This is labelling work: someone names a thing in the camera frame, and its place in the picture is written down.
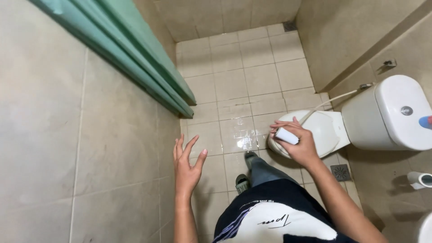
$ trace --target wall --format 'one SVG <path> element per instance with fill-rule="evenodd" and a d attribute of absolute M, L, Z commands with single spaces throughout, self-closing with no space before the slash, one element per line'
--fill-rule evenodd
<path fill-rule="evenodd" d="M 175 41 L 171 36 L 165 22 L 162 20 L 153 0 L 133 0 L 143 19 L 153 31 L 153 34 L 162 44 L 171 61 L 176 64 Z"/>
<path fill-rule="evenodd" d="M 176 42 L 292 21 L 301 0 L 157 0 Z"/>
<path fill-rule="evenodd" d="M 404 74 L 420 83 L 432 104 L 431 39 L 432 13 L 332 89 L 330 96 L 354 90 L 362 83 Z M 383 70 L 382 63 L 390 58 L 396 59 L 397 67 Z M 342 101 L 334 105 L 340 110 Z M 409 171 L 432 173 L 432 150 L 366 152 L 348 146 L 347 152 L 366 216 L 383 229 L 390 242 L 411 242 L 415 223 L 432 210 L 432 190 L 413 190 L 406 174 Z"/>
<path fill-rule="evenodd" d="M 428 1 L 303 0 L 296 22 L 316 91 L 333 88 L 393 41 L 392 31 L 421 19 Z"/>
<path fill-rule="evenodd" d="M 172 241 L 179 120 L 28 1 L 0 36 L 0 242 Z"/>

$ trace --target flush button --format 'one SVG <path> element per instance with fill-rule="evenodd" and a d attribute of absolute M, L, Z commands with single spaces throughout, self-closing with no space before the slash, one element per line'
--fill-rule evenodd
<path fill-rule="evenodd" d="M 413 109 L 409 106 L 404 106 L 400 109 L 400 112 L 404 115 L 411 115 L 413 113 Z"/>

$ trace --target tiled floor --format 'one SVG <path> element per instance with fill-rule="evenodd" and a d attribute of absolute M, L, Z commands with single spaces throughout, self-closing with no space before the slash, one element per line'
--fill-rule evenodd
<path fill-rule="evenodd" d="M 266 143 L 275 119 L 329 99 L 327 93 L 315 93 L 298 33 L 285 33 L 278 24 L 180 42 L 177 58 L 198 104 L 192 107 L 194 118 L 181 121 L 181 130 L 186 139 L 200 135 L 191 158 L 209 151 L 193 199 L 200 239 L 210 240 L 219 215 L 237 195 L 235 178 L 247 173 L 243 153 L 248 150 L 304 185 L 322 204 L 308 172 Z M 321 109 L 332 110 L 330 105 Z M 343 153 L 327 156 L 325 164 L 347 164 Z M 360 204 L 354 182 L 341 185 Z"/>

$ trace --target toilet tank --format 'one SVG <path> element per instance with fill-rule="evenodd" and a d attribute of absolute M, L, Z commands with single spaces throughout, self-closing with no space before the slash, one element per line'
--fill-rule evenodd
<path fill-rule="evenodd" d="M 412 109 L 404 115 L 402 107 Z M 365 150 L 428 150 L 432 130 L 419 119 L 432 115 L 420 85 L 404 75 L 391 76 L 349 100 L 342 118 L 350 142 Z"/>

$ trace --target bidet hose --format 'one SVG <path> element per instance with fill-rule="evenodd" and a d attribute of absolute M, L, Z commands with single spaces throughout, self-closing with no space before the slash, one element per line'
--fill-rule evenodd
<path fill-rule="evenodd" d="M 325 104 L 327 104 L 327 103 L 329 103 L 329 102 L 332 102 L 332 101 L 334 101 L 335 99 L 339 99 L 339 98 L 342 98 L 342 97 L 344 97 L 344 96 L 347 96 L 347 95 L 350 95 L 350 94 L 354 94 L 355 92 L 357 92 L 357 91 L 359 91 L 359 90 L 363 90 L 363 89 L 366 89 L 366 88 L 369 88 L 369 87 L 372 87 L 374 85 L 374 83 L 367 83 L 367 84 L 362 84 L 362 85 L 360 85 L 360 87 L 358 88 L 358 89 L 356 89 L 356 90 L 353 90 L 353 91 L 351 91 L 351 92 L 348 92 L 348 93 L 346 93 L 346 94 L 343 94 L 343 95 L 340 95 L 340 96 L 336 96 L 336 97 L 334 97 L 334 98 L 332 98 L 332 99 L 330 99 L 330 100 L 328 100 L 328 101 L 326 101 L 326 102 L 324 102 L 324 103 L 322 103 L 322 104 L 320 104 L 319 106 L 317 106 L 317 107 L 315 107 L 315 108 L 313 108 L 312 110 L 310 110 L 305 116 L 303 116 L 301 119 L 300 119 L 300 121 L 299 121 L 299 123 L 300 123 L 300 125 L 303 125 L 303 123 L 320 107 L 320 106 L 323 106 L 323 105 L 325 105 Z"/>

